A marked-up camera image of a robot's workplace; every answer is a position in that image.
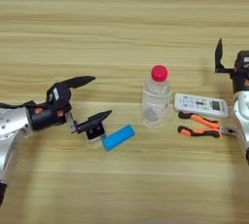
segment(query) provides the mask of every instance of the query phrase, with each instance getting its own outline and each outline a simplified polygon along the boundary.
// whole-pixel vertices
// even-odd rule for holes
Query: blue foam block
[[[102,138],[102,145],[106,151],[110,151],[135,135],[135,130],[131,125]]]

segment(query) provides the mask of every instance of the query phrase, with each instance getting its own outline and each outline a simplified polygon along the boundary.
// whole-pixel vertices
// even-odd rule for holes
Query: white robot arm
[[[94,77],[76,77],[55,83],[47,91],[46,102],[33,101],[22,105],[0,103],[0,205],[3,203],[10,174],[17,162],[18,146],[34,131],[68,123],[72,133],[86,132],[88,139],[105,134],[102,121],[112,112],[100,112],[78,124],[71,113],[70,89],[79,88]]]
[[[223,46],[220,39],[215,51],[215,72],[229,73],[233,85],[233,114],[237,123],[241,147],[249,164],[249,51],[237,54],[234,68],[225,68],[222,63]]]

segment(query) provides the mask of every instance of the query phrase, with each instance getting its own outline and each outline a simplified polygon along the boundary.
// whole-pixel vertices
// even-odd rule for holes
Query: clear plastic bottle
[[[155,127],[163,123],[171,97],[167,75],[166,67],[156,65],[151,71],[151,78],[144,85],[142,115],[147,126]]]

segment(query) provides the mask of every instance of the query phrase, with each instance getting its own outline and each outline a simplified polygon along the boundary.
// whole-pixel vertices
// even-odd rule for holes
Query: wood grain
[[[54,81],[93,75],[73,92],[75,117],[113,109],[108,133],[128,123],[137,132],[109,153],[66,127],[27,139],[1,223],[248,223],[249,171],[235,138],[179,135],[173,98],[163,128],[148,130],[140,116],[157,63],[174,93],[232,106],[214,50],[222,37],[232,67],[248,48],[248,19],[248,0],[0,0],[1,101],[43,101]]]

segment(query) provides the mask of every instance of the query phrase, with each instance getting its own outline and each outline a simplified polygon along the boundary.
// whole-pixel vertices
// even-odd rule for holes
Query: remote control
[[[227,118],[229,116],[227,103],[219,98],[177,93],[174,107],[177,111],[192,112],[217,118]]]

